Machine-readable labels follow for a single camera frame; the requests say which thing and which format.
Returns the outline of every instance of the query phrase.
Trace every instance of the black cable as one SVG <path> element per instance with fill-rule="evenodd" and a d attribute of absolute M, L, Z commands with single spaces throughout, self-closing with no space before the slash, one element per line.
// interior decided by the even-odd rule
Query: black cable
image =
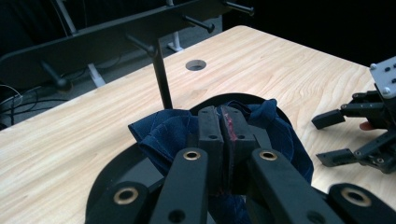
<path fill-rule="evenodd" d="M 39 103 L 57 102 L 57 101 L 60 101 L 60 102 L 67 102 L 68 100 L 64 100 L 64 99 L 40 100 L 40 101 L 36 101 L 36 102 L 31 102 L 31 103 L 25 103 L 25 104 L 22 104 L 22 105 L 18 105 L 18 106 L 15 106 L 15 108 L 19 108 L 19 107 L 25 106 L 25 105 L 31 105 L 31 104 L 36 105 L 36 104 L 39 104 Z M 3 113 L 8 112 L 8 111 L 10 111 L 10 110 L 11 110 L 11 108 L 5 109 L 5 110 L 0 111 L 0 113 L 3 114 Z"/>

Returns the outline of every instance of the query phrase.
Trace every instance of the blue cloth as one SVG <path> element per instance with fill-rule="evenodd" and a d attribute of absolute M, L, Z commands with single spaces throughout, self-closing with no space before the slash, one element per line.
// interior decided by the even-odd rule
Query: blue cloth
<path fill-rule="evenodd" d="M 266 129 L 272 148 L 281 152 L 311 182 L 314 166 L 291 125 L 276 113 L 276 100 L 261 105 L 231 101 L 247 123 Z M 163 110 L 129 125 L 139 148 L 161 174 L 167 175 L 176 154 L 186 147 L 189 134 L 198 132 L 198 118 L 188 110 Z M 245 202 L 238 195 L 209 196 L 208 210 L 217 223 L 250 223 Z"/>

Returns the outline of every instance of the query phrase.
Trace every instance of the wood grain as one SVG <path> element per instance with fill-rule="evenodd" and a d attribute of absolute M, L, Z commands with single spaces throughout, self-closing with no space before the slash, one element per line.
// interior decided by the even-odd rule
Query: wood grain
<path fill-rule="evenodd" d="M 201 71 L 185 64 L 203 60 Z M 164 60 L 174 108 L 244 92 L 275 98 L 315 165 L 313 186 L 360 185 L 393 208 L 396 174 L 358 164 L 326 168 L 319 152 L 357 149 L 382 131 L 363 119 L 318 131 L 311 119 L 374 89 L 367 67 L 238 26 Z M 152 65 L 0 132 L 0 222 L 83 223 L 92 183 L 135 140 L 127 125 L 163 108 Z"/>

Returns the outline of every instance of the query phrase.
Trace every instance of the black metal rod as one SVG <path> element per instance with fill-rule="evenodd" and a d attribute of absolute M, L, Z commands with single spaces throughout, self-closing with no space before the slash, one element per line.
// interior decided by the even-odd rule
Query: black metal rod
<path fill-rule="evenodd" d="M 235 10 L 238 10 L 238 11 L 241 11 L 241 12 L 245 12 L 249 16 L 253 16 L 254 15 L 254 7 L 244 7 L 244 6 L 241 6 L 241 5 L 232 3 L 232 2 L 227 2 L 227 1 L 224 1 L 224 5 L 227 6 L 227 7 L 232 8 L 232 9 L 235 9 Z"/>
<path fill-rule="evenodd" d="M 210 33 L 210 34 L 215 30 L 215 25 L 213 23 L 208 25 L 208 24 L 206 24 L 204 22 L 198 21 L 198 20 L 196 20 L 194 18 L 191 18 L 189 16 L 183 16 L 183 20 L 189 22 L 192 25 L 197 25 L 199 27 L 202 27 L 202 28 L 206 29 L 207 32 Z"/>
<path fill-rule="evenodd" d="M 158 87 L 160 88 L 161 98 L 163 99 L 163 108 L 172 109 L 171 93 L 169 91 L 168 80 L 166 78 L 165 64 L 163 63 L 163 53 L 161 51 L 160 41 L 157 39 L 154 48 L 156 49 L 151 56 L 154 65 L 155 76 L 157 77 Z"/>
<path fill-rule="evenodd" d="M 132 35 L 128 35 L 127 34 L 127 35 L 125 35 L 125 37 L 128 40 L 130 40 L 135 46 L 137 46 L 138 48 L 144 50 L 148 54 L 148 56 L 150 56 L 151 58 L 155 57 L 158 54 L 158 51 L 157 51 L 157 49 L 154 46 L 149 45 L 149 44 L 147 44 L 147 43 L 145 43 L 143 41 L 140 41 L 139 39 L 135 38 Z"/>

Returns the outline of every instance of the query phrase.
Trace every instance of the screw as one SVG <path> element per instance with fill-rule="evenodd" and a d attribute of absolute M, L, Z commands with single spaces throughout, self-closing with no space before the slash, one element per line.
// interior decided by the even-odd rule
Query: screw
<path fill-rule="evenodd" d="M 375 63 L 370 64 L 370 70 L 375 70 L 375 69 L 376 69 L 376 64 Z"/>
<path fill-rule="evenodd" d="M 389 87 L 385 87 L 384 90 L 382 90 L 382 94 L 383 95 L 389 95 L 390 94 L 390 88 Z"/>

